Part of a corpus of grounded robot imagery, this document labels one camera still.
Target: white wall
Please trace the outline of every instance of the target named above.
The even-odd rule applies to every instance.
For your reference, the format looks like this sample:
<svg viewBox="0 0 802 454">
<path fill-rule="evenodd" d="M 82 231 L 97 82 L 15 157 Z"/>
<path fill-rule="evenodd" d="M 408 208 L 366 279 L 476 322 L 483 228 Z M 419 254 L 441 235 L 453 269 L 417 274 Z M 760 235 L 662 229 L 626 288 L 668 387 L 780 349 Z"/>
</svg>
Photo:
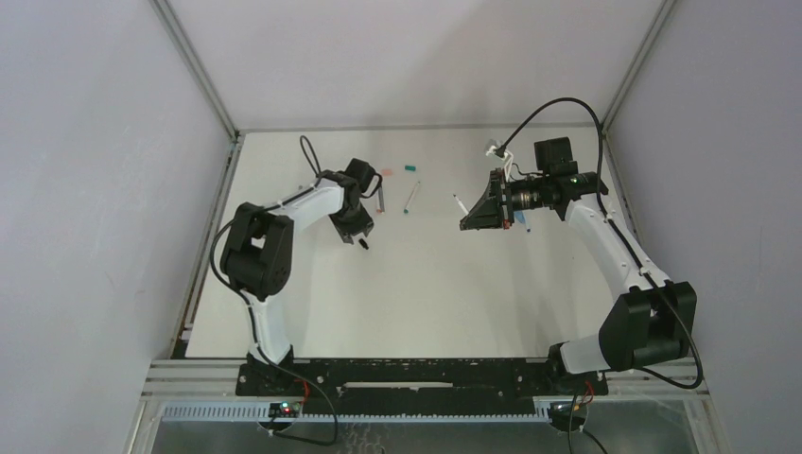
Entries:
<svg viewBox="0 0 802 454">
<path fill-rule="evenodd" d="M 660 0 L 173 4 L 236 124 L 276 129 L 601 115 Z"/>
<path fill-rule="evenodd" d="M 802 3 L 680 2 L 612 129 L 735 452 L 802 452 Z"/>
<path fill-rule="evenodd" d="M 3 452 L 119 452 L 227 138 L 144 0 L 0 5 Z"/>
</svg>

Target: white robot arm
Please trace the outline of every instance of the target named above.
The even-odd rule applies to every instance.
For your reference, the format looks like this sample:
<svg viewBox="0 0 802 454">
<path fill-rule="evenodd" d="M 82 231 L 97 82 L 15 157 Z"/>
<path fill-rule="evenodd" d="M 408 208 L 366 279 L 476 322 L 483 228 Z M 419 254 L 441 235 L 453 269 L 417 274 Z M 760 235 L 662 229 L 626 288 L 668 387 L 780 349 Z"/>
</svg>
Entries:
<svg viewBox="0 0 802 454">
<path fill-rule="evenodd" d="M 356 239 L 367 249 L 365 238 L 374 224 L 360 197 L 374 176 L 372 167 L 355 159 L 345 171 L 321 172 L 308 188 L 271 207 L 243 203 L 237 208 L 220 269 L 248 302 L 254 358 L 277 364 L 290 350 L 281 289 L 289 279 L 294 234 L 329 216 L 343 242 L 354 244 Z M 380 185 L 379 176 L 375 188 Z"/>
<path fill-rule="evenodd" d="M 549 358 L 563 373 L 576 375 L 684 357 L 690 341 L 682 324 L 689 331 L 693 325 L 693 288 L 671 282 L 643 252 L 623 227 L 596 173 L 578 172 L 567 137 L 538 142 L 534 148 L 541 176 L 510 181 L 504 168 L 491 171 L 484 195 L 460 228 L 508 229 L 515 211 L 548 207 L 582 238 L 616 302 L 599 333 L 552 345 Z"/>
</svg>

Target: pen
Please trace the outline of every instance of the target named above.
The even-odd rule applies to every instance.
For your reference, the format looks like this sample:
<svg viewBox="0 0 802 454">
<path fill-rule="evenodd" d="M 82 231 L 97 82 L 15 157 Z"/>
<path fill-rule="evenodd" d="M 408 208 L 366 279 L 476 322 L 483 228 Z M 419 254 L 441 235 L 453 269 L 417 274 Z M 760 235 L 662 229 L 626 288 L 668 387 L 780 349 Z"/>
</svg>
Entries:
<svg viewBox="0 0 802 454">
<path fill-rule="evenodd" d="M 415 184 L 415 187 L 412 188 L 412 193 L 410 194 L 410 199 L 407 201 L 407 206 L 404 207 L 404 214 L 408 214 L 410 212 L 410 207 L 412 206 L 412 201 L 415 200 L 415 196 L 418 195 L 418 188 L 421 187 L 421 182 Z"/>
<path fill-rule="evenodd" d="M 460 198 L 459 198 L 459 197 L 457 197 L 457 194 L 454 194 L 454 200 L 456 200 L 456 201 L 457 201 L 457 204 L 460 206 L 460 208 L 462 209 L 462 211 L 465 213 L 465 215 L 466 215 L 466 216 L 468 216 L 468 209 L 467 209 L 467 208 L 465 208 L 465 205 L 462 203 L 462 201 L 460 200 Z"/>
</svg>

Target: white work surface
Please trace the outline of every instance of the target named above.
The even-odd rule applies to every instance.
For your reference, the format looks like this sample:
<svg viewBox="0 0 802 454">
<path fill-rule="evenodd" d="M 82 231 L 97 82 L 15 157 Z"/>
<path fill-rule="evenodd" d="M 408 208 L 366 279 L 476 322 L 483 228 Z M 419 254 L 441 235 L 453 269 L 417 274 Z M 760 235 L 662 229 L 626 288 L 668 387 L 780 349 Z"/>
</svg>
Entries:
<svg viewBox="0 0 802 454">
<path fill-rule="evenodd" d="M 328 218 L 293 244 L 282 290 L 287 332 L 301 358 L 542 357 L 549 346 L 596 332 L 612 296 L 593 257 L 549 209 L 528 211 L 532 232 L 461 232 L 463 213 L 483 193 L 488 139 L 511 130 L 325 131 L 307 134 L 323 168 L 345 169 L 352 157 L 384 179 L 387 213 L 364 201 L 375 227 L 370 250 L 343 244 Z M 299 132 L 245 137 L 224 220 L 244 201 L 268 204 L 308 184 L 313 174 Z M 580 171 L 595 170 L 591 128 L 525 129 L 510 150 L 523 171 L 535 171 L 532 143 L 568 136 Z M 404 165 L 417 166 L 407 172 Z M 605 162 L 602 179 L 616 200 Z M 404 204 L 421 187 L 410 213 Z M 225 236 L 220 241 L 222 249 Z M 242 300 L 206 275 L 186 351 L 188 357 L 242 358 L 251 342 Z"/>
</svg>

